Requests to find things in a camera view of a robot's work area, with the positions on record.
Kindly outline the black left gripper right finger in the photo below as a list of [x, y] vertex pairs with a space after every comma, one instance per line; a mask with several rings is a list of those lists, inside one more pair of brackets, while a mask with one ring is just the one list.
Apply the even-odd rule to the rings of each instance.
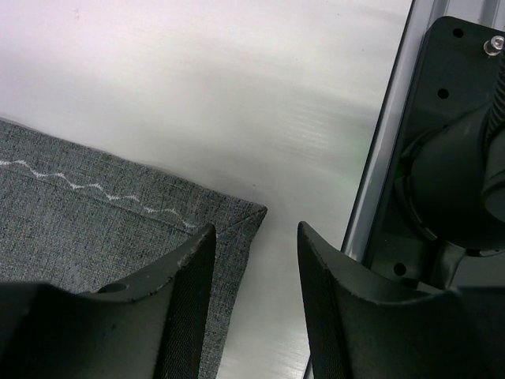
[[314, 377], [503, 377], [503, 288], [416, 291], [346, 256], [304, 222], [297, 257]]

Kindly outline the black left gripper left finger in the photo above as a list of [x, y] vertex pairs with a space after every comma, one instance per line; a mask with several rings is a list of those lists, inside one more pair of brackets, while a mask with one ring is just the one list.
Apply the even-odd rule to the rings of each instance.
[[207, 225], [95, 293], [3, 283], [2, 377], [197, 377], [215, 248], [215, 228]]

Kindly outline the grey cloth napkin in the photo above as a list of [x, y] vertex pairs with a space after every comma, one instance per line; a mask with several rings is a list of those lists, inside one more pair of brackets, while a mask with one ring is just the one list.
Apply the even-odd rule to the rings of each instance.
[[219, 371], [267, 208], [23, 126], [1, 124], [1, 278], [96, 291], [206, 224], [217, 245], [199, 375]]

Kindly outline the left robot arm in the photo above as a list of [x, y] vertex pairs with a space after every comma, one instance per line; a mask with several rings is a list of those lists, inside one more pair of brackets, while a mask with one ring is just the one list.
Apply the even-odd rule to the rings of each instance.
[[[428, 242], [428, 294], [354, 261], [308, 224], [298, 267], [317, 378], [501, 378], [504, 290], [448, 285], [504, 247], [504, 154], [475, 125], [416, 139], [385, 233]], [[267, 209], [150, 167], [1, 124], [1, 375], [197, 378], [223, 345]]]

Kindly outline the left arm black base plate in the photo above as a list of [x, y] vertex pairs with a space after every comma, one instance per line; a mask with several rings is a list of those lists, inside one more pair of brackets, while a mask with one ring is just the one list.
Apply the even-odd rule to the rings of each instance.
[[504, 30], [444, 16], [425, 33], [365, 263], [448, 288], [504, 249]]

